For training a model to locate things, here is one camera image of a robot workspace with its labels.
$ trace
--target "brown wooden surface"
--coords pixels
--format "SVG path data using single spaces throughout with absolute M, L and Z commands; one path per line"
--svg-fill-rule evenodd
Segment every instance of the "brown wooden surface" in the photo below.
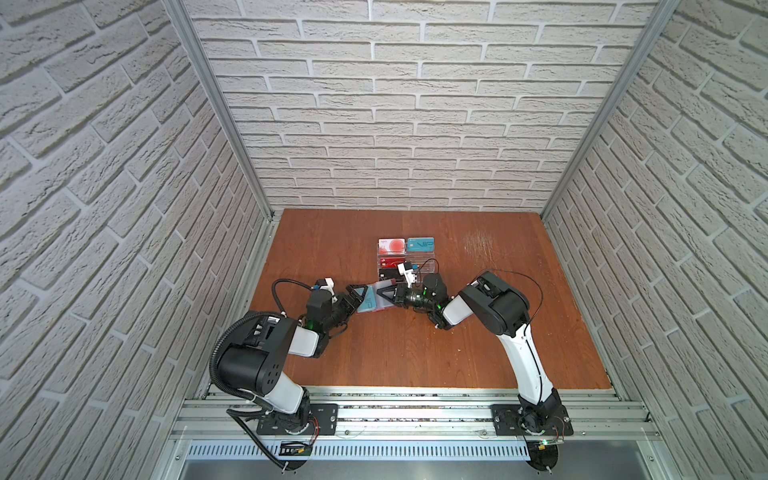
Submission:
M 330 276 L 336 291 L 377 280 L 379 238 L 434 237 L 440 274 L 456 294 L 486 267 L 535 278 L 544 305 L 532 325 L 541 363 L 559 389 L 611 387 L 554 248 L 536 214 L 380 210 L 286 210 L 253 295 L 253 310 L 275 310 L 270 287 L 280 277 L 314 284 Z M 530 280 L 497 273 L 519 288 L 535 311 L 538 288 Z M 280 284 L 280 300 L 293 318 L 306 311 L 307 291 Z M 498 339 L 470 316 L 437 330 L 426 315 L 390 308 L 352 317 L 323 356 L 289 356 L 284 370 L 300 385 L 515 388 Z

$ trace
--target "aluminum frame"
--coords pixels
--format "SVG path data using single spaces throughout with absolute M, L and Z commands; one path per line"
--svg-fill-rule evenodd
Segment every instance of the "aluminum frame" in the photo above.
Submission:
M 515 389 L 352 386 L 309 386 L 307 389 L 312 401 L 339 405 L 336 435 L 332 438 L 334 445 L 339 442 L 350 446 L 368 445 L 371 441 L 447 445 L 447 442 L 458 441 L 487 447 L 499 445 L 500 441 L 531 439 L 499 437 L 493 428 L 490 405 L 517 402 Z M 574 435 L 566 442 L 634 440 L 641 447 L 654 480 L 678 478 L 671 474 L 674 467 L 670 469 L 664 462 L 666 448 L 642 402 L 621 401 L 613 389 L 560 390 L 560 394 L 574 427 Z M 227 408 L 257 407 L 229 396 L 215 386 L 209 388 L 203 399 L 184 402 L 161 456 L 164 460 L 158 462 L 153 478 L 179 478 L 195 442 L 222 440 L 239 444 L 244 433 L 226 414 Z M 265 442 L 296 439 L 292 435 L 263 435 L 261 438 Z
M 565 195 L 571 178 L 576 174 L 576 170 L 584 162 L 584 159 L 587 158 L 592 144 L 603 131 L 621 99 L 627 93 L 627 89 L 637 76 L 646 58 L 648 58 L 650 51 L 653 50 L 656 40 L 661 35 L 664 27 L 667 26 L 670 18 L 672 18 L 674 11 L 677 10 L 679 3 L 680 0 L 658 0 L 656 8 L 650 14 L 648 23 L 645 24 L 643 32 L 634 44 L 632 52 L 624 62 L 624 66 L 619 71 L 616 80 L 608 89 L 608 93 L 605 95 L 598 111 L 594 114 L 592 121 L 589 122 L 589 126 L 579 141 L 571 160 L 566 165 L 558 185 L 554 188 L 547 204 L 541 211 L 542 220 L 547 220 L 552 215 L 558 202 Z
M 250 162 L 245 143 L 240 136 L 240 130 L 238 130 L 229 105 L 224 99 L 224 94 L 216 79 L 214 69 L 210 66 L 203 43 L 197 35 L 192 18 L 187 11 L 187 7 L 184 5 L 184 0 L 164 0 L 164 4 L 168 11 L 170 22 L 176 28 L 181 44 L 187 50 L 190 63 L 197 72 L 200 84 L 203 85 L 203 89 L 210 100 L 210 106 L 213 108 L 216 118 L 219 119 L 221 130 L 227 136 L 237 163 L 240 164 L 248 185 L 253 191 L 253 195 L 256 196 L 259 209 L 267 218 L 267 221 L 272 222 L 274 211 L 270 206 L 269 200 L 266 198 L 261 182 L 259 182 L 259 177 L 256 175 L 256 170 Z

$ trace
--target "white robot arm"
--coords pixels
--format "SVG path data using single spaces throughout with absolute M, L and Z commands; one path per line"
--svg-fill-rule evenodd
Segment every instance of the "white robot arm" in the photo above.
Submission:
M 521 426 L 532 435 L 540 435 L 561 407 L 561 401 L 538 358 L 529 308 L 525 295 L 488 272 L 451 300 L 442 316 L 447 324 L 455 326 L 474 313 L 501 340 L 518 380 Z

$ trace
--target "brick wallpaper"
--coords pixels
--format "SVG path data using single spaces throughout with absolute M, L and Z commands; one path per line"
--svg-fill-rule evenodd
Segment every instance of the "brick wallpaper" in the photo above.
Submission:
M 0 478 L 148 478 L 263 219 L 161 2 L 0 18 Z
M 687 478 L 768 475 L 766 16 L 683 0 L 546 223 Z
M 540 211 L 655 5 L 186 4 L 278 213 Z

